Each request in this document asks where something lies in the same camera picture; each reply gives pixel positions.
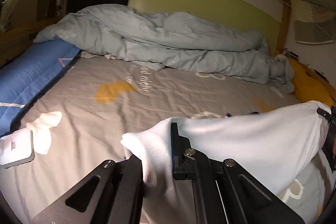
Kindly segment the white navy baseball jacket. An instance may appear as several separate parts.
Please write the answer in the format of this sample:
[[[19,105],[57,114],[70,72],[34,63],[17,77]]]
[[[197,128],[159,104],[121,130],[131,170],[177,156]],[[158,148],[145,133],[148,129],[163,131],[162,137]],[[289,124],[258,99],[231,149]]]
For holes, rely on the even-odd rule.
[[[122,145],[142,161],[143,211],[149,223],[195,222],[190,184],[173,180],[174,122],[192,147],[214,160],[236,160],[306,223],[313,223],[335,182],[322,152],[329,127],[318,108],[328,110],[309,101],[222,119],[168,118],[146,131],[124,134]]]

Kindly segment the yellow plush pillow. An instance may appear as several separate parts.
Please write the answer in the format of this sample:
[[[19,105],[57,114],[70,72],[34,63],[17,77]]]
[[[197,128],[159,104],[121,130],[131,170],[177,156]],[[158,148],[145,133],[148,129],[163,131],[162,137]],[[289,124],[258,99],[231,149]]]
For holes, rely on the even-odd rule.
[[[294,70],[292,84],[293,94],[300,102],[319,101],[329,107],[335,105],[335,100],[318,80],[307,74],[303,66],[294,59],[289,59],[289,63]]]

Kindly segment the grey printed bed sheet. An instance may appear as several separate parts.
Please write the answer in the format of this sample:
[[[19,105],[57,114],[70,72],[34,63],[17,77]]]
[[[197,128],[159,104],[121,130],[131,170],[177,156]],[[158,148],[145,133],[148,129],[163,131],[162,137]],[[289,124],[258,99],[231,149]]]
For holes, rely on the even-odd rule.
[[[46,155],[1,170],[5,210],[32,219],[106,159],[122,161],[122,135],[169,117],[222,118],[297,104],[272,84],[175,69],[153,71],[104,57],[80,58],[22,118],[61,112]]]

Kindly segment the white LED desk lamp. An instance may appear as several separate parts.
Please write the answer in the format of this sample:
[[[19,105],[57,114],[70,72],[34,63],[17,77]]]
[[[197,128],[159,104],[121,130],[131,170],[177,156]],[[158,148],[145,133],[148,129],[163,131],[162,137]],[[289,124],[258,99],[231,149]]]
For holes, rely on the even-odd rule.
[[[29,128],[1,137],[1,168],[31,162],[34,158],[33,133]]]

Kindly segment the patchwork hanging cloth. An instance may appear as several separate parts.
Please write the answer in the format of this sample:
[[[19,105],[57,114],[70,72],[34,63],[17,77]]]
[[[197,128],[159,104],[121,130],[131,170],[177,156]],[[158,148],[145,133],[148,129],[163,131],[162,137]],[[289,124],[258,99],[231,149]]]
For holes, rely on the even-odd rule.
[[[291,12],[296,43],[335,43],[335,11],[306,1],[291,0]]]

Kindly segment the grey-blue rumpled duvet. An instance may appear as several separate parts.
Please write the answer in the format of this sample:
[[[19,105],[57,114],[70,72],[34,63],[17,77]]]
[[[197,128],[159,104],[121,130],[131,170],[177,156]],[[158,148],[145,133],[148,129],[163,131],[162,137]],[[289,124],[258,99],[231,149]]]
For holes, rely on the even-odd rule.
[[[239,31],[187,12],[140,14],[115,4],[86,7],[41,30],[36,43],[62,39],[95,55],[110,55],[187,72],[218,73],[292,93],[294,71],[284,55],[271,57],[256,31]]]

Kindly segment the blue pillow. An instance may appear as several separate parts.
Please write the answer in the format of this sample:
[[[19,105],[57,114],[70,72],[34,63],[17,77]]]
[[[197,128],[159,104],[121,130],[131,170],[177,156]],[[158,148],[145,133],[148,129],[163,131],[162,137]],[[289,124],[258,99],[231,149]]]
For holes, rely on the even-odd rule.
[[[1,136],[59,75],[80,49],[62,39],[37,43],[1,69]]]

